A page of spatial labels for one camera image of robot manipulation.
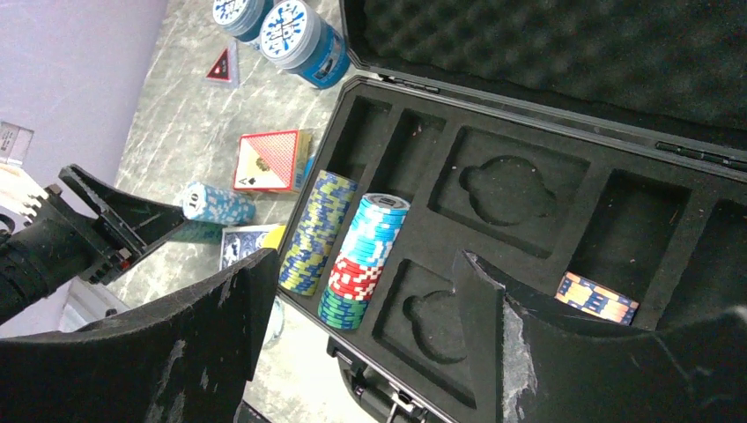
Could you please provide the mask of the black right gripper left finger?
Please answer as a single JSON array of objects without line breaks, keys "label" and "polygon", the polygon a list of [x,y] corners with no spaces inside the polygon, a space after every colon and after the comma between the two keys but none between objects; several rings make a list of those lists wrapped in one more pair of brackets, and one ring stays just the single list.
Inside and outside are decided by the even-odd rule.
[{"label": "black right gripper left finger", "polygon": [[263,348],[275,249],[73,332],[1,342],[4,422],[231,422]]}]

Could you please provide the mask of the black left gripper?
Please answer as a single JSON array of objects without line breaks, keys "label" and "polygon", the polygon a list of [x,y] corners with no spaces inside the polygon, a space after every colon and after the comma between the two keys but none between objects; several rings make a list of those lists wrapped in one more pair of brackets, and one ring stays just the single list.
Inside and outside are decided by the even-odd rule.
[{"label": "black left gripper", "polygon": [[75,277],[113,281],[186,223],[181,208],[115,189],[78,165],[64,167],[59,178],[98,218],[74,211],[57,185],[45,188],[32,221],[1,236],[1,323]]}]

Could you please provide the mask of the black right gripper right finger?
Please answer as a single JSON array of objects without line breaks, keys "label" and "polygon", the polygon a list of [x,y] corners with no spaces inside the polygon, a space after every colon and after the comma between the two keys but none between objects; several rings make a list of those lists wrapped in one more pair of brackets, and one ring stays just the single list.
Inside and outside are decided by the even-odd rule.
[{"label": "black right gripper right finger", "polygon": [[746,310],[667,330],[587,315],[461,250],[476,422],[743,422]]}]

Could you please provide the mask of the light blue poker chip stack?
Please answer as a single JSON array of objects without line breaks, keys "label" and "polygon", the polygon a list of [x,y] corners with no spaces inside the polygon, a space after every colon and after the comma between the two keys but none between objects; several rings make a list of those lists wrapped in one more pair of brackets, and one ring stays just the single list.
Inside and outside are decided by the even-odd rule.
[{"label": "light blue poker chip stack", "polygon": [[251,197],[230,189],[191,182],[179,195],[187,219],[224,226],[245,225],[255,216]]}]

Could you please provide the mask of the blue playing card deck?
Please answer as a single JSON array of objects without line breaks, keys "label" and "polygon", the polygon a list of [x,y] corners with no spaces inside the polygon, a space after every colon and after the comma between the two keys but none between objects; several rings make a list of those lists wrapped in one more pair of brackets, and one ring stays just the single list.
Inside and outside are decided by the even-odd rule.
[{"label": "blue playing card deck", "polygon": [[231,226],[222,230],[218,269],[222,271],[233,263],[250,256],[263,247],[264,239],[282,225]]}]

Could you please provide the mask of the red playing card deck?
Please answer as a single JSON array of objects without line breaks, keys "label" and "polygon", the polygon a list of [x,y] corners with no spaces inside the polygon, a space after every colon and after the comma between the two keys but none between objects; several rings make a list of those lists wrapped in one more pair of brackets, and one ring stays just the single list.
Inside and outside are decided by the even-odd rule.
[{"label": "red playing card deck", "polygon": [[240,136],[233,189],[298,192],[305,179],[311,139],[312,134],[306,130]]}]

